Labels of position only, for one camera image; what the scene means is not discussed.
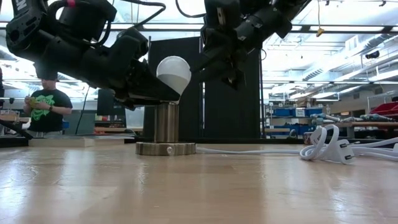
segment green graphic print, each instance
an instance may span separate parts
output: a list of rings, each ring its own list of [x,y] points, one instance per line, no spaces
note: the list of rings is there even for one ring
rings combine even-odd
[[[48,96],[40,95],[40,96],[36,97],[36,103],[45,102],[46,104],[52,106],[55,103],[54,100],[52,99],[53,97],[54,97],[53,95],[48,95]],[[46,116],[49,112],[50,111],[48,111],[48,110],[33,109],[32,119],[35,121],[38,121],[38,120],[40,120],[42,115]]]

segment black partition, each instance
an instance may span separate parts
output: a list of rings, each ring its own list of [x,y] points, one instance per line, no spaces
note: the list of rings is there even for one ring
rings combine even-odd
[[[244,63],[239,91],[219,80],[205,83],[205,138],[260,138],[260,66],[255,50]]]
[[[160,61],[168,56],[179,56],[192,65],[200,52],[199,37],[183,39],[158,40],[151,42],[149,50],[149,68],[156,74]],[[200,102],[201,85],[195,79],[198,74],[192,74],[190,84],[185,89],[180,100],[180,139],[195,139],[200,137]],[[154,107],[146,106],[144,112],[143,136],[151,139],[154,137]]]

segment yellow tag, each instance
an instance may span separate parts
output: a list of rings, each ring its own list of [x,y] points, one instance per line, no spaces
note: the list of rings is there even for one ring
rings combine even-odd
[[[324,33],[324,31],[325,31],[324,29],[319,28],[317,32],[317,37],[321,36]]]

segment light bulb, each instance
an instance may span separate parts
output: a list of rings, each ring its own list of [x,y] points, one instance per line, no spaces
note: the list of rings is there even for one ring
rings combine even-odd
[[[169,56],[157,66],[156,77],[182,95],[191,80],[191,71],[183,58]]]

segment power plug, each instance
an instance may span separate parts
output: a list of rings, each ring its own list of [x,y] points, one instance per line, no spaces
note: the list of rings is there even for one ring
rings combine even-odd
[[[325,161],[350,164],[354,162],[354,152],[348,140],[342,139],[328,146],[329,150],[323,157]]]

